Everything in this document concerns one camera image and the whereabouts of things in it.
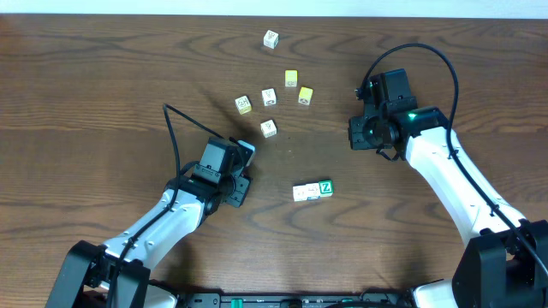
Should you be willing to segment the white block red side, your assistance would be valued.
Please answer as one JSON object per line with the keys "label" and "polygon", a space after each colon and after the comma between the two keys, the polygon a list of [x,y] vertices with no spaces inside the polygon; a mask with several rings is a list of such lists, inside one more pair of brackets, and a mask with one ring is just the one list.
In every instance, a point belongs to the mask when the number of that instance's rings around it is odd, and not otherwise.
{"label": "white block red side", "polygon": [[320,185],[318,182],[305,185],[306,200],[313,200],[321,197]]}

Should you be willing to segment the green Z letter block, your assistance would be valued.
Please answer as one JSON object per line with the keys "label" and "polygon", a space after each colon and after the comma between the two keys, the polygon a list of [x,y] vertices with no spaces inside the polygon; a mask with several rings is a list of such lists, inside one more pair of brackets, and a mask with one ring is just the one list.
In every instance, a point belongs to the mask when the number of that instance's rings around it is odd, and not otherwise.
{"label": "green Z letter block", "polygon": [[334,187],[331,180],[319,182],[319,194],[321,198],[330,197],[334,193]]}

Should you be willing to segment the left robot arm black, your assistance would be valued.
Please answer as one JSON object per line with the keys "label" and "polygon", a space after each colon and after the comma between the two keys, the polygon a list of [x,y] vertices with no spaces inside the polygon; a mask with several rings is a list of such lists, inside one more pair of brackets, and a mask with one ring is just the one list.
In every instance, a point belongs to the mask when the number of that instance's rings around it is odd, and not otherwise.
{"label": "left robot arm black", "polygon": [[49,307],[175,307],[178,295],[150,280],[152,270],[221,204],[239,207],[251,183],[248,163],[225,170],[187,163],[140,220],[101,245],[67,253],[46,302]]}

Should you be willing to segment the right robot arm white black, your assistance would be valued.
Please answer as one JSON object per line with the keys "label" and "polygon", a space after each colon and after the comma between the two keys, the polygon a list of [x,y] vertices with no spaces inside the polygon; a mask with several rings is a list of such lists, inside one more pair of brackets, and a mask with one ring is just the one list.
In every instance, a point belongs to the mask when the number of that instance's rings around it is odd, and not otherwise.
{"label": "right robot arm white black", "polygon": [[465,251],[453,277],[416,287],[416,307],[545,307],[547,222],[507,203],[436,107],[367,107],[348,121],[354,150],[388,148],[419,172],[450,214]]}

